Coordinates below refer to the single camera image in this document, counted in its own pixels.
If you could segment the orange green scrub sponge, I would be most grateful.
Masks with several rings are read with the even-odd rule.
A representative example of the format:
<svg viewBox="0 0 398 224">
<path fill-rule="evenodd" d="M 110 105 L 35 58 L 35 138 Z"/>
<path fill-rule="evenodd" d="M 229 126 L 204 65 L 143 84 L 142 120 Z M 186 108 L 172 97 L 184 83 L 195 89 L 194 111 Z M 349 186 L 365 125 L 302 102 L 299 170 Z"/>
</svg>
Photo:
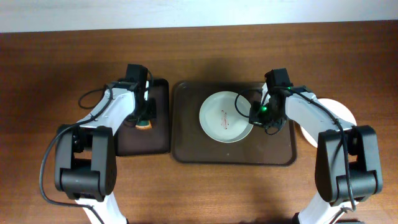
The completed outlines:
<svg viewBox="0 0 398 224">
<path fill-rule="evenodd" d="M 152 124 L 149 120 L 138 121 L 135 128 L 139 130 L 148 130 L 152 129 Z"/>
</svg>

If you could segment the pale green plate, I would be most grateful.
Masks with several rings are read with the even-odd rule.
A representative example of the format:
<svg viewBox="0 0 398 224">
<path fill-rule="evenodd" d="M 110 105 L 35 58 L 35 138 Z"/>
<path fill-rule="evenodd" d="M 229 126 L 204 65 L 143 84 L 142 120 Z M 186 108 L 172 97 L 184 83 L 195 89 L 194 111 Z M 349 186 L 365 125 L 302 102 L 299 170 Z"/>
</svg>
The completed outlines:
<svg viewBox="0 0 398 224">
<path fill-rule="evenodd" d="M 252 130 L 248 116 L 250 102 L 232 91 L 219 91 L 210 95 L 201 105 L 199 121 L 202 130 L 212 139 L 233 143 L 244 139 Z"/>
</svg>

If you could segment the cream white plate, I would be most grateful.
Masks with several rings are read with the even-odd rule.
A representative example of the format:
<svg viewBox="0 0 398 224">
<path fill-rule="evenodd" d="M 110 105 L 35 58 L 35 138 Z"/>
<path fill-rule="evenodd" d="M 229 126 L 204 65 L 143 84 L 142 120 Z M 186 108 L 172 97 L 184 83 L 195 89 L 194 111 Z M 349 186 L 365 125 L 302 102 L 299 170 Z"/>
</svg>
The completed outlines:
<svg viewBox="0 0 398 224">
<path fill-rule="evenodd" d="M 342 103 L 336 100 L 332 100 L 329 98 L 320 98 L 319 102 L 326 107 L 328 110 L 330 110 L 332 113 L 337 115 L 339 118 L 342 118 L 343 120 L 352 123 L 353 125 L 357 125 L 356 119 L 352 112 Z M 304 138 L 315 148 L 318 147 L 316 140 L 311 137 L 311 135 L 307 132 L 305 128 L 302 126 L 300 127 L 301 132 L 304 136 Z"/>
</svg>

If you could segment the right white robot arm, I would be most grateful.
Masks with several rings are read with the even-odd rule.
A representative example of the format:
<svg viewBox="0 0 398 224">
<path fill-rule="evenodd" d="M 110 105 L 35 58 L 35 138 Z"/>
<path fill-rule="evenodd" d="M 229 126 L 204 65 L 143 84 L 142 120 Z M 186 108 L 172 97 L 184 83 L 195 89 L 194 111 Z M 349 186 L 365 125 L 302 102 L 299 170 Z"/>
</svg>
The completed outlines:
<svg viewBox="0 0 398 224">
<path fill-rule="evenodd" d="M 249 123 L 265 130 L 280 130 L 287 119 L 317 141 L 317 191 L 292 223 L 336 223 L 355 211 L 358 203 L 381 192 L 381 162 L 372 127 L 339 118 L 314 93 L 300 88 L 275 87 L 261 101 L 254 101 L 249 111 Z"/>
</svg>

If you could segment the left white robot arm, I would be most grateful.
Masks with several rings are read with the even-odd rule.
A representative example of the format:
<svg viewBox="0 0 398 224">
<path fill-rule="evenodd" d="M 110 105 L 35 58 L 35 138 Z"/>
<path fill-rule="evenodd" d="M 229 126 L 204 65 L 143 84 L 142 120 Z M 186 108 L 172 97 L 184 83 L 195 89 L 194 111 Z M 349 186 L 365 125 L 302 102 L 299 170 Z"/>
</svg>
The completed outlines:
<svg viewBox="0 0 398 224">
<path fill-rule="evenodd" d="M 80 207 L 92 223 L 127 223 L 113 190 L 116 185 L 115 135 L 127 118 L 151 117 L 150 81 L 118 81 L 103 88 L 102 99 L 75 124 L 60 126 L 55 149 L 55 187 Z"/>
</svg>

